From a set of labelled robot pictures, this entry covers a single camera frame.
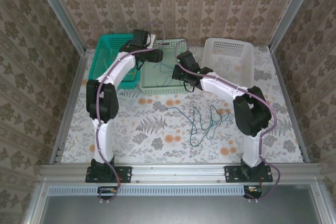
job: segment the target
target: light green basket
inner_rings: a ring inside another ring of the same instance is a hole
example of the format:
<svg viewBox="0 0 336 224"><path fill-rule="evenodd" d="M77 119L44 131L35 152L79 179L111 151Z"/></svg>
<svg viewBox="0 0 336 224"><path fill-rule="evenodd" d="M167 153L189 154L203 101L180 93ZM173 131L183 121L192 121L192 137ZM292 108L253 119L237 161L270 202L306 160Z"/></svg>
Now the light green basket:
<svg viewBox="0 0 336 224"><path fill-rule="evenodd" d="M176 94L186 93L182 81L172 80L172 74L176 65L174 50L181 39L166 39L160 49L163 51L163 59L160 63L146 62L141 68L140 88L144 94ZM161 43L157 40L153 47ZM177 55L187 49L185 43L179 44Z"/></svg>

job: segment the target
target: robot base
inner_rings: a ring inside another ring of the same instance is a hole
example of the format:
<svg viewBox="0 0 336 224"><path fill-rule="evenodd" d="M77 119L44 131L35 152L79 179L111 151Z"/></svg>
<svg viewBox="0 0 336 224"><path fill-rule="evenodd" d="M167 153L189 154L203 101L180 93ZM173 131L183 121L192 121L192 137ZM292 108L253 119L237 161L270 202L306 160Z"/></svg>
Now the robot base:
<svg viewBox="0 0 336 224"><path fill-rule="evenodd" d="M114 166L114 158L110 162L119 175L120 183L130 183L132 177L131 166ZM116 183L117 179L107 164L91 160L91 166L88 167L85 177L86 183Z"/></svg>
<svg viewBox="0 0 336 224"><path fill-rule="evenodd" d="M241 165L225 166L225 179L227 183L252 182L273 182L271 168L261 162L256 167L249 167L241 159Z"/></svg>

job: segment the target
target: metal corner post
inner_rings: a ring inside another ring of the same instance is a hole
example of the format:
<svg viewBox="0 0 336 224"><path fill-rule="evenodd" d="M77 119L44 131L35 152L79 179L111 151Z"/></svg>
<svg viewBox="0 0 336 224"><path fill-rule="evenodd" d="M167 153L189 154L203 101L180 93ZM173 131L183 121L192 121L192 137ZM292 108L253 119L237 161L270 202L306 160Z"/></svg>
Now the metal corner post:
<svg viewBox="0 0 336 224"><path fill-rule="evenodd" d="M276 57L274 51L271 51L271 58L272 58L272 61L273 61L273 64L274 64L275 72L277 74L277 77L278 77L278 80L279 80L279 83L280 83L283 98L285 99L285 103L286 103L286 106L287 106L287 109L288 109L288 114L289 114L290 120L292 121L292 124L293 124L293 129L294 129L294 132L295 132L295 136L297 137L298 143L301 147L301 151L302 151L304 161L309 163L310 159L309 159L309 156L308 156L306 145L305 145L303 137L301 135L299 124L298 124L298 121L296 120L294 109L293 109L293 106L290 102L289 94L287 92L287 88L286 88L286 85L285 85L285 81L283 80L283 77L282 77L282 74L281 74L281 71L280 71L280 67L279 67L279 63L278 63L278 60L277 60L277 57Z"/></svg>
<svg viewBox="0 0 336 224"><path fill-rule="evenodd" d="M293 21L297 11L299 10L303 0L291 0L287 6L281 21L279 22L270 42L270 51L275 51L275 49L280 44L283 36L285 35L290 23Z"/></svg>
<svg viewBox="0 0 336 224"><path fill-rule="evenodd" d="M87 57L84 56L84 57L79 58L78 67L77 67L77 70L76 70L74 81L72 82L72 86L71 86L71 89L70 89L70 95L69 95L67 105L66 105L65 110L64 110L64 114L63 114L63 117L62 117L61 124L59 126L57 136L56 136L54 149L52 151L53 153L51 155L50 162L49 162L50 164L53 164L53 163L57 162L56 159L58 157L58 152L61 148L64 147L65 142L67 140L67 136L68 136L68 132L69 132L70 125L71 125L73 112L75 111L77 97L78 97L79 90L80 90L80 87L81 87L81 82L82 82L82 79L83 79L83 75L84 75L85 70L86 70L87 62L88 62Z"/></svg>
<svg viewBox="0 0 336 224"><path fill-rule="evenodd" d="M67 32L69 38L71 39L73 45L77 49L78 53L82 56L85 53L85 43L81 39L80 35L77 33L70 17L68 16L65 8L63 7L60 0L48 0L54 10L57 18L61 22L64 30Z"/></svg>

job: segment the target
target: black mounting bracket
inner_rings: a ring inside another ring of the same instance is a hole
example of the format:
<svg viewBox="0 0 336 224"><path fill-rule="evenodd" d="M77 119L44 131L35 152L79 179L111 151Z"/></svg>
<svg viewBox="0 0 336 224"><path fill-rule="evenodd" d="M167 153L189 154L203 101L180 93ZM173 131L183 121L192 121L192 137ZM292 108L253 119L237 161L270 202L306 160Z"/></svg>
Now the black mounting bracket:
<svg viewBox="0 0 336 224"><path fill-rule="evenodd" d="M177 59L178 59L179 63L184 68L186 68L187 70L189 70L191 72L200 73L200 74L207 74L207 73L213 72L212 69L207 68L207 67L200 68L200 66L196 62L193 54L190 51L186 51L186 52L183 52L183 53L179 54ZM185 72L182 68L179 67L179 65L175 65L173 75L172 75L173 80L183 81L184 88L188 92L193 92L195 90L195 88L203 90L202 86L201 86L201 79L202 78L203 77L195 76L193 74L189 74L189 73ZM186 86L185 86L186 83L189 83L190 86L193 87L192 91L189 91L186 88Z"/></svg>
<svg viewBox="0 0 336 224"><path fill-rule="evenodd" d="M147 44L148 36L150 36L151 38L151 35L148 31L135 29L133 31L133 38L129 40L125 45L123 45L119 49L119 52L134 52L137 50L145 49L151 43L149 42L149 44ZM139 70L142 67L142 65L139 66L140 61L142 63L144 63L145 61L161 62L163 58L163 51L156 49L148 52L138 52L137 54L134 54L134 56L136 69Z"/></svg>
<svg viewBox="0 0 336 224"><path fill-rule="evenodd" d="M110 162L119 176L120 183L130 183L132 178L131 166L114 166L114 158ZM116 183L117 179L107 164L91 160L91 166L88 167L85 177L86 183Z"/></svg>
<svg viewBox="0 0 336 224"><path fill-rule="evenodd" d="M97 93L100 82L98 80L88 80L86 84L86 110L92 119L97 118ZM115 118L118 114L119 103L114 85L103 84L100 93L104 96L99 98L99 114L104 123Z"/></svg>
<svg viewBox="0 0 336 224"><path fill-rule="evenodd" d="M243 160L241 165L224 166L225 179L227 183L259 183L273 182L271 168L261 162L256 167L249 167Z"/></svg>
<svg viewBox="0 0 336 224"><path fill-rule="evenodd" d="M260 88L254 86L247 91L265 100ZM245 135L255 137L259 131L268 127L271 112L259 100L247 94L239 95L233 101L233 107L237 127Z"/></svg>

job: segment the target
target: table surface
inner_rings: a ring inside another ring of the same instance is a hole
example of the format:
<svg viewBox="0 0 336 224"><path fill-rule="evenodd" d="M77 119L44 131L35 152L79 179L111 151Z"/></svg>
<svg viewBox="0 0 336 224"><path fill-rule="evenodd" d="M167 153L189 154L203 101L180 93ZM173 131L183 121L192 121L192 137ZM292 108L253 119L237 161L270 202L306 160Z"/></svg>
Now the table surface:
<svg viewBox="0 0 336 224"><path fill-rule="evenodd" d="M201 62L203 48L191 48ZM87 56L88 65L72 117L62 162L90 162L95 152L92 120L86 111L86 82L94 51ZM272 163L303 162L288 110L277 79L268 47L254 47L255 85L260 87L269 104L277 112L278 126L264 137L263 156ZM234 123L234 114L224 117L199 147L191 147L191 123L177 109L192 118L193 107L202 115L204 127L209 125L210 105L219 112L233 112L233 106L219 97L200 90L187 94L144 95L134 90L118 90L119 113L113 120L113 141L117 163L239 163L243 155L243 135ZM219 116L213 110L214 119ZM199 142L206 131L200 128L192 143Z"/></svg>

